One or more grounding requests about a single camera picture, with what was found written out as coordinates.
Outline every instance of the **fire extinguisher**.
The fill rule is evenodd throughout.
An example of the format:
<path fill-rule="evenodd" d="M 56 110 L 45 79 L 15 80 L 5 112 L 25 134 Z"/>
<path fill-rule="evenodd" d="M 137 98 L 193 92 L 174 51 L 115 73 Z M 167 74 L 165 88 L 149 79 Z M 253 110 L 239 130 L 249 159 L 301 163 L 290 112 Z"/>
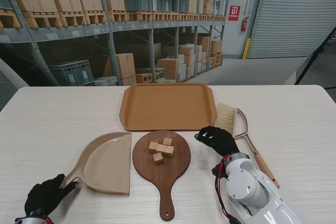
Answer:
<path fill-rule="evenodd" d="M 241 23 L 242 27 L 241 27 L 241 31 L 246 31 L 246 26 L 247 26 L 247 19 L 250 18 L 249 16 L 247 16 L 246 18 L 243 19 L 243 22 Z"/>

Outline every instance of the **beige dustpan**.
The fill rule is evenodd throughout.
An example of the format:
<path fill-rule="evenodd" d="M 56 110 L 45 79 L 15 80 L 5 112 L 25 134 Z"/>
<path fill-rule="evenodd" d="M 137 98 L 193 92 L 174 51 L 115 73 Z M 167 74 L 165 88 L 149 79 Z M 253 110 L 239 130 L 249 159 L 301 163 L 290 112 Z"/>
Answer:
<path fill-rule="evenodd" d="M 131 143 L 132 135 L 126 132 L 109 133 L 96 138 L 86 146 L 61 188 L 81 178 L 94 190 L 128 194 Z"/>

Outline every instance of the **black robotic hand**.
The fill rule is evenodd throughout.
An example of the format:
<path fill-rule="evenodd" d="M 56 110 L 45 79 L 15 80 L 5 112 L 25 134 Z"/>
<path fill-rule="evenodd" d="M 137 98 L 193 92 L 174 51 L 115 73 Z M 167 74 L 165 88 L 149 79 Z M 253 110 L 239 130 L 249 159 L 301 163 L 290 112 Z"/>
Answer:
<path fill-rule="evenodd" d="M 221 128 L 208 126 L 202 128 L 195 138 L 214 149 L 220 156 L 239 152 L 236 141 L 230 133 Z"/>
<path fill-rule="evenodd" d="M 47 216 L 54 211 L 61 200 L 78 185 L 78 182 L 72 182 L 60 189 L 64 178 L 64 174 L 59 174 L 56 178 L 44 181 L 42 184 L 36 184 L 29 192 L 25 203 L 26 215 Z"/>

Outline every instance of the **table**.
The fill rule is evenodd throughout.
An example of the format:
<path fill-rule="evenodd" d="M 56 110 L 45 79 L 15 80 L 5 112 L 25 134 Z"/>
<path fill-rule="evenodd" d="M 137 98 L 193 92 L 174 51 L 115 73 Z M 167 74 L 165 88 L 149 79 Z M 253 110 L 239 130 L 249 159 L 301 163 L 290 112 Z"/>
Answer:
<path fill-rule="evenodd" d="M 215 101 L 239 107 L 252 141 L 305 224 L 336 218 L 336 105 L 319 86 L 212 86 Z M 119 108 L 126 87 L 22 88 L 0 113 L 0 222 L 24 215 L 36 184 L 71 171 L 81 151 L 99 135 L 124 131 Z M 211 169 L 221 160 L 178 132 L 192 160 L 172 190 L 171 223 L 228 223 L 220 211 Z M 132 147 L 146 132 L 132 133 Z M 238 146 L 245 151 L 244 142 Z M 164 223 L 159 193 L 131 165 L 130 195 L 109 195 L 86 186 L 50 215 L 56 224 Z"/>

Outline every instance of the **wooden broom handle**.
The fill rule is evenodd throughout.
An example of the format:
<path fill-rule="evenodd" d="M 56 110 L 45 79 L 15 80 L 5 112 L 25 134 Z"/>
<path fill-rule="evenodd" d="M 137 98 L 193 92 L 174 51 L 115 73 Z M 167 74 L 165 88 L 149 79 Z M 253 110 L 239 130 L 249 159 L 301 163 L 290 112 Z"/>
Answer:
<path fill-rule="evenodd" d="M 276 185 L 276 187 L 280 188 L 280 185 L 279 183 L 277 182 L 277 180 L 274 178 L 271 170 L 268 168 L 267 164 L 265 163 L 263 157 L 259 154 L 258 151 L 254 151 L 254 155 L 255 155 L 255 158 L 256 158 L 256 161 L 260 167 L 260 170 L 265 173 L 269 178 L 270 180 Z"/>

